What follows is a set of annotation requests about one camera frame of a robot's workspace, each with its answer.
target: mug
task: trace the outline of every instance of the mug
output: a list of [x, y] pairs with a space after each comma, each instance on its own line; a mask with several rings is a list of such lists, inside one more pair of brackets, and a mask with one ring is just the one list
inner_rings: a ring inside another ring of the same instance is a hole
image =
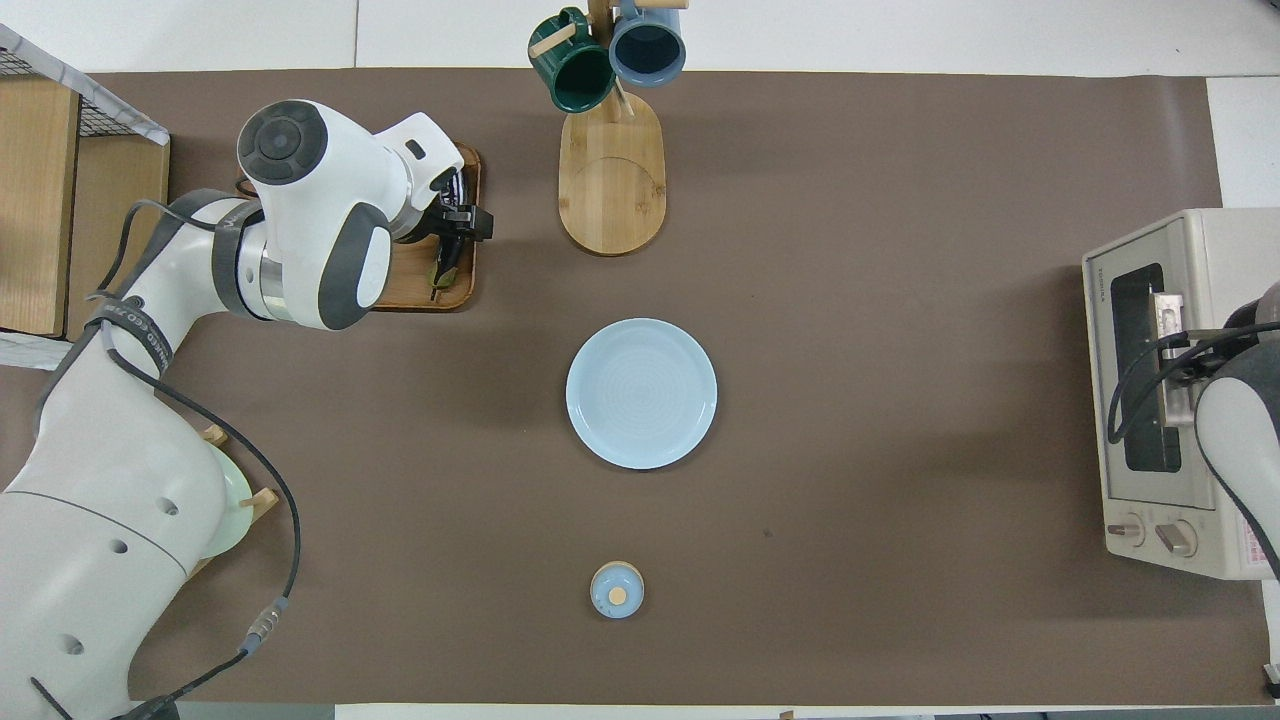
[[680, 10], [637, 9], [635, 0], [618, 3], [609, 64], [620, 78], [639, 87], [658, 87], [676, 79], [685, 67]]
[[582, 10], [564, 8], [554, 18], [547, 18], [534, 28], [529, 46], [570, 26], [575, 28], [572, 37], [529, 61], [547, 83], [557, 108], [566, 113], [585, 113], [613, 90], [613, 68], [609, 65], [609, 51], [591, 38]]

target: wooden cabinet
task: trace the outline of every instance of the wooden cabinet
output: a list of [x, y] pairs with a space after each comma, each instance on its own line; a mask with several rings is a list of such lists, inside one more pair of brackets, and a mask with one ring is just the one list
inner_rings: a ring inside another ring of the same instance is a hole
[[[79, 129], [81, 105], [44, 76], [0, 77], [0, 329], [78, 337], [129, 205], [166, 199], [168, 142], [79, 137], [93, 132]], [[145, 209], [134, 219], [125, 270], [156, 218]]]

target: table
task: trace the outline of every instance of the table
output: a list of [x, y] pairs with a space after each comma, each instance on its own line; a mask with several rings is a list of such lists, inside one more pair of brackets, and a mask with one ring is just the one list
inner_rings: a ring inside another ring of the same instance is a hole
[[[484, 156], [497, 218], [461, 313], [216, 316], [178, 354], [166, 379], [303, 516], [280, 632], [196, 700], [1266, 701], [1256, 583], [1102, 542], [1079, 259], [1219, 205], [1202, 79], [686, 73], [644, 92], [666, 224], [617, 259], [559, 227], [563, 117], [531, 70], [99, 79], [173, 133], [174, 197], [229, 188], [244, 119], [310, 97], [375, 131], [428, 111]], [[628, 316], [690, 332], [721, 388], [704, 442], [643, 474], [563, 401], [577, 347]], [[0, 477], [42, 380], [0, 369]], [[227, 656], [276, 592], [287, 518], [264, 523], [160, 619], [134, 696]], [[614, 559], [648, 591], [621, 623], [586, 598]]]

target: wooden peg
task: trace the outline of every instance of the wooden peg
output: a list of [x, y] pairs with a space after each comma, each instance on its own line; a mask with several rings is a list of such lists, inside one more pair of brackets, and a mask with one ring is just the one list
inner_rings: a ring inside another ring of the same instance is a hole
[[621, 123], [636, 117], [635, 109], [631, 108], [631, 101], [627, 100], [627, 94], [622, 90], [622, 81], [618, 78], [613, 78], [613, 92], [609, 92], [604, 102], [609, 108], [611, 123]]
[[538, 58], [539, 55], [545, 54], [552, 47], [556, 47], [561, 42], [564, 42], [566, 40], [573, 37], [575, 32], [577, 32], [577, 28], [573, 27], [573, 26], [564, 26], [564, 27], [559, 28], [558, 31], [556, 31], [556, 32], [548, 35], [547, 37], [539, 40], [538, 42], [530, 45], [529, 46], [529, 56], [532, 59], [532, 58]]
[[589, 0], [586, 8], [591, 22], [591, 37], [602, 47], [608, 47], [613, 40], [613, 9], [609, 8], [609, 0]]
[[253, 521], [256, 523], [257, 519], [261, 518], [262, 515], [265, 515], [268, 510], [270, 510], [271, 507], [275, 507], [275, 503], [279, 502], [279, 501], [280, 501], [280, 498], [276, 497], [275, 492], [273, 492], [273, 491], [270, 491], [268, 488], [262, 488], [262, 489], [257, 491], [256, 493], [253, 493], [253, 497], [248, 497], [248, 498], [242, 500], [241, 501], [241, 507], [252, 507], [253, 509]]
[[214, 447], [221, 447], [227, 443], [227, 430], [218, 425], [209, 425], [200, 433], [200, 438]]

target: plate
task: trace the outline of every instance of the plate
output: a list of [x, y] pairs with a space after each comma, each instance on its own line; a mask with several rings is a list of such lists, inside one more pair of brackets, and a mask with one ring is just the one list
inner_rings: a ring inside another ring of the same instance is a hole
[[244, 473], [236, 466], [236, 462], [221, 450], [209, 446], [214, 456], [218, 457], [218, 466], [223, 469], [223, 482], [227, 483], [227, 505], [223, 506], [223, 520], [214, 532], [214, 538], [205, 546], [201, 560], [221, 555], [236, 547], [236, 543], [248, 533], [250, 524], [253, 523], [253, 507], [241, 507], [242, 500], [252, 497], [248, 489], [248, 480]]
[[564, 402], [586, 447], [632, 470], [680, 460], [716, 415], [716, 370], [698, 341], [652, 318], [591, 336], [568, 369]]

